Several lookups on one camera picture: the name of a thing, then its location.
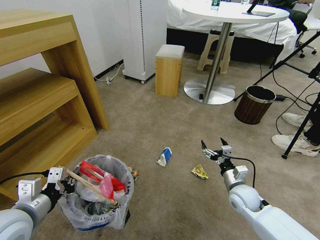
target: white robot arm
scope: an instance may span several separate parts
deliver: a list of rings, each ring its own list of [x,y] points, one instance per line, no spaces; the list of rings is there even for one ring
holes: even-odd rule
[[[318,240],[292,217],[271,206],[252,187],[245,184],[246,166],[234,166],[228,156],[232,147],[222,140],[221,150],[207,149],[202,142],[203,154],[214,160],[221,168],[231,207],[252,225],[262,240]]]
[[[41,189],[41,178],[20,180],[19,200],[11,209],[0,211],[1,240],[29,240],[65,191],[61,181],[64,168],[50,168],[47,183]],[[73,185],[71,179],[67,185]]]

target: trash can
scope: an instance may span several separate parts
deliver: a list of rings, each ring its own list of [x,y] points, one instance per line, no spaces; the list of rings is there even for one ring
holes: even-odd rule
[[[128,206],[134,189],[131,171],[124,162],[112,156],[96,155],[86,159],[86,161],[99,166],[122,182],[125,186],[125,199],[118,208],[101,215],[88,215],[86,206],[90,202],[81,199],[76,192],[62,196],[58,200],[59,206],[68,220],[72,223],[73,227],[77,230],[88,231],[104,226],[122,229],[130,217]],[[80,164],[81,162],[77,164],[74,170],[76,174],[79,174]]]
[[[246,124],[258,124],[267,112],[276,95],[262,86],[249,86],[242,96],[234,116]]]

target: white wall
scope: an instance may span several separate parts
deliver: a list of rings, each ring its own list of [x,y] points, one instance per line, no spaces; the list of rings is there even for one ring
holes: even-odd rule
[[[114,0],[1,1],[0,11],[17,8],[73,14],[94,75],[123,59]],[[42,56],[37,54],[0,67],[0,78],[29,67],[50,72]]]

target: white air purifier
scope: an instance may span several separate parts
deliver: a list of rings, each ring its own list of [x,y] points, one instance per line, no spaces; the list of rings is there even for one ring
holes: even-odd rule
[[[155,73],[155,56],[167,39],[167,0],[115,0],[125,78],[145,83]]]

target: yellow wrapper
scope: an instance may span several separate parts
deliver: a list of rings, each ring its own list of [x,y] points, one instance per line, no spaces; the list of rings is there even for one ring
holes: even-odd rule
[[[194,175],[196,175],[199,178],[202,179],[208,179],[208,175],[206,174],[206,172],[204,171],[204,169],[202,168],[202,166],[200,164],[198,164],[197,166],[195,166],[192,171],[191,171]]]

